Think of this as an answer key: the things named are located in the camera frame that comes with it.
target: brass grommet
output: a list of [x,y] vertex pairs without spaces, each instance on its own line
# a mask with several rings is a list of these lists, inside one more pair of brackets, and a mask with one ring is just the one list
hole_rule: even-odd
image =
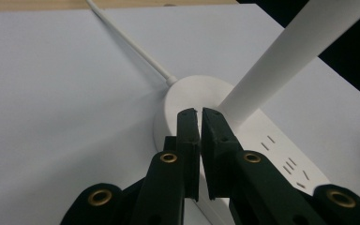
[[251,162],[251,163],[258,163],[258,162],[262,161],[262,159],[259,156],[254,155],[252,153],[244,154],[244,160]]
[[166,163],[172,163],[177,160],[177,155],[172,153],[166,153],[160,156],[160,160]]
[[101,206],[110,201],[113,194],[108,189],[98,189],[93,191],[87,201],[93,206]]
[[326,196],[328,197],[328,199],[330,201],[332,201],[333,203],[335,203],[339,206],[342,206],[345,208],[354,208],[356,206],[356,202],[352,197],[350,197],[338,190],[328,189],[328,190],[326,190]]

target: white rod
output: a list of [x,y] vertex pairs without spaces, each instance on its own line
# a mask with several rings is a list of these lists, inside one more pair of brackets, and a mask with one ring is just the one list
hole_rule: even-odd
[[360,0],[310,0],[219,109],[236,128],[360,19]]

